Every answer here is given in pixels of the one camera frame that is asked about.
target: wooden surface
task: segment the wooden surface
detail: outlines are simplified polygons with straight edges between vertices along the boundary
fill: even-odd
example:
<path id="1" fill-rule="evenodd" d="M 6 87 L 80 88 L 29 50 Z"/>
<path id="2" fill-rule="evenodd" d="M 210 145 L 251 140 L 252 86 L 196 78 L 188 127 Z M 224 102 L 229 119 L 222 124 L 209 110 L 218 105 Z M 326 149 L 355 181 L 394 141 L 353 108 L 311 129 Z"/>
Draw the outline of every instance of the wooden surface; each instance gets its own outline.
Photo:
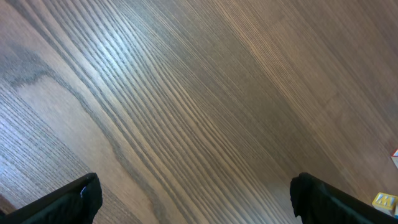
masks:
<path id="1" fill-rule="evenodd" d="M 6 212 L 87 172 L 96 223 L 298 223 L 309 172 L 398 195 L 393 0 L 0 1 Z"/>

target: brown object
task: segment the brown object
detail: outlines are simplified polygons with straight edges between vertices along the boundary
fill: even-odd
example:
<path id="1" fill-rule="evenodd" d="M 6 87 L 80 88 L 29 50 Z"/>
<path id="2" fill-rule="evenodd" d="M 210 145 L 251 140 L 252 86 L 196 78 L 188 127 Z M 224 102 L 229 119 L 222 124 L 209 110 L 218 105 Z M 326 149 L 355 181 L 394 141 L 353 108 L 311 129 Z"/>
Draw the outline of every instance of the brown object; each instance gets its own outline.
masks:
<path id="1" fill-rule="evenodd" d="M 398 194 L 395 1 L 0 1 L 0 193 L 97 223 L 292 223 L 309 172 Z"/>

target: yellow object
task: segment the yellow object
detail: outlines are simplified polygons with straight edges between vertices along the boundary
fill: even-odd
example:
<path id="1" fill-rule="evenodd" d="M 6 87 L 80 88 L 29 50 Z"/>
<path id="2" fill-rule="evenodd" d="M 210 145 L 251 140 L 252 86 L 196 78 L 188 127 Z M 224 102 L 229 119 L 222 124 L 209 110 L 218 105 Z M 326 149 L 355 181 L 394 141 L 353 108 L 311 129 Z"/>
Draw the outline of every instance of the yellow object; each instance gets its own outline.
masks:
<path id="1" fill-rule="evenodd" d="M 382 211 L 388 215 L 394 215 L 394 209 L 397 200 L 398 200 L 397 196 L 380 192 L 376 195 L 376 198 L 374 198 L 372 205 L 375 209 L 379 211 Z"/>

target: black object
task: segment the black object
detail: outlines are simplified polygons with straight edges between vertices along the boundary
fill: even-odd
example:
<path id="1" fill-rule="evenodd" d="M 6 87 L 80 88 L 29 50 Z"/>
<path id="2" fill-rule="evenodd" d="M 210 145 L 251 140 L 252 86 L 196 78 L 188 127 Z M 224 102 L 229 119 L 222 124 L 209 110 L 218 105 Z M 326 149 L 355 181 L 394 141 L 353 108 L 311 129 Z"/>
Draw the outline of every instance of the black object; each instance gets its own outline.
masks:
<path id="1" fill-rule="evenodd" d="M 304 224 L 382 223 L 398 224 L 395 218 L 372 208 L 322 180 L 301 173 L 290 183 L 294 215 Z"/>
<path id="2" fill-rule="evenodd" d="M 90 173 L 1 217 L 0 224 L 91 224 L 101 206 L 100 180 Z"/>

